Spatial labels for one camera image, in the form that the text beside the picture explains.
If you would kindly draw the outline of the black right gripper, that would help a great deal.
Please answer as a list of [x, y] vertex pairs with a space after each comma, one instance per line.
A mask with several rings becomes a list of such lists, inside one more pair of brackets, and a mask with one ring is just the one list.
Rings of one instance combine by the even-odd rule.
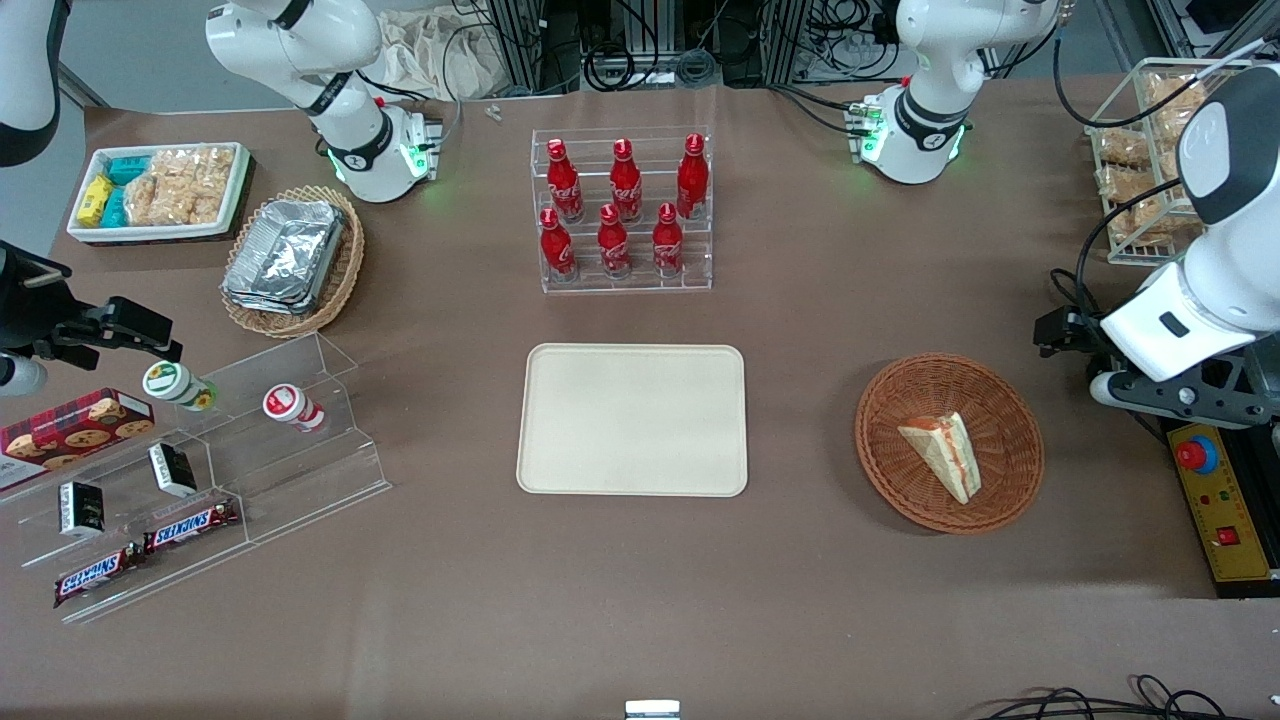
[[100, 316], [76, 316], [69, 266], [1, 242], [1, 347], [31, 359], [50, 338], [50, 359], [96, 370], [100, 341], [108, 348], [133, 348], [179, 363], [183, 345], [173, 340], [173, 320], [132, 300], [113, 296]]

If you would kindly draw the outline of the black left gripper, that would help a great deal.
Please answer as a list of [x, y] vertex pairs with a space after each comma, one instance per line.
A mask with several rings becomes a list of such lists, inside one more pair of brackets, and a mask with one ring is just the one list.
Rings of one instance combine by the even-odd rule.
[[1059, 306], [1036, 319], [1036, 347], [1041, 357], [1064, 352], [1101, 352], [1091, 318], [1071, 305]]

